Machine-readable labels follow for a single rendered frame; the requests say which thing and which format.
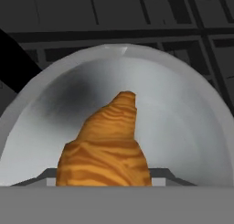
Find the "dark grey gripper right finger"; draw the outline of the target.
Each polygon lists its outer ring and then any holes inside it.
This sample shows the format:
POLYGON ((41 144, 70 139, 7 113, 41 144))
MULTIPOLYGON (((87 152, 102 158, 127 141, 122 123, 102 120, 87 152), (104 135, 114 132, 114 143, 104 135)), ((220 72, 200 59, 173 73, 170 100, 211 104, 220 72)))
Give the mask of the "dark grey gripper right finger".
POLYGON ((168 168, 150 168, 150 175, 154 187, 186 187, 195 184, 176 177, 168 168))

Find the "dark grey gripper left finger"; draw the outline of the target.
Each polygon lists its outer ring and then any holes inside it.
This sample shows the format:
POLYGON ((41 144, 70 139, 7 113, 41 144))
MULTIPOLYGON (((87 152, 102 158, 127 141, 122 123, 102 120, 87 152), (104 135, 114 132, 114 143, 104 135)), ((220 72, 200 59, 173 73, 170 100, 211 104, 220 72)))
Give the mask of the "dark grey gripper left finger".
POLYGON ((15 187, 54 187, 56 185, 56 168, 48 168, 39 176, 15 184, 15 187))

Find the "golden brown croissant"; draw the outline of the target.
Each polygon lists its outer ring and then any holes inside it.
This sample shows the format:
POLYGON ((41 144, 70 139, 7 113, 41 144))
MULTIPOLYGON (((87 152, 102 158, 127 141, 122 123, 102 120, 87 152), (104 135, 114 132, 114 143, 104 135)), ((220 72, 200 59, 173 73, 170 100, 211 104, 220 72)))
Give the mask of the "golden brown croissant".
POLYGON ((58 161, 58 187, 149 187, 150 170, 134 139, 135 94, 122 91, 91 115, 58 161))

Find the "grey metal pan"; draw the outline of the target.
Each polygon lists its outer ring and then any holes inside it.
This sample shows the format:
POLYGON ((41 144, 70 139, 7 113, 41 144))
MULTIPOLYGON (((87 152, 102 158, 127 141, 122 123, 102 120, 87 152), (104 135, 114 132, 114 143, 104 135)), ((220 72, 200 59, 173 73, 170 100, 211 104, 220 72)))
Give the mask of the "grey metal pan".
POLYGON ((57 166, 83 122, 119 92, 136 95, 135 138, 148 165, 198 186, 234 185, 234 117, 194 69, 154 48, 109 44, 59 59, 0 117, 0 187, 57 166))

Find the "dark grey stove hob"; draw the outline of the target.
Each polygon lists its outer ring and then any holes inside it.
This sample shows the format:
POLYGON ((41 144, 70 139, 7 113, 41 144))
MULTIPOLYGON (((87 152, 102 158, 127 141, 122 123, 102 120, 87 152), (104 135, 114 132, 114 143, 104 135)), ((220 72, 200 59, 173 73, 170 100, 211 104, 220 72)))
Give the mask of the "dark grey stove hob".
POLYGON ((0 0, 0 29, 39 66, 106 43, 191 65, 234 114, 234 0, 0 0))

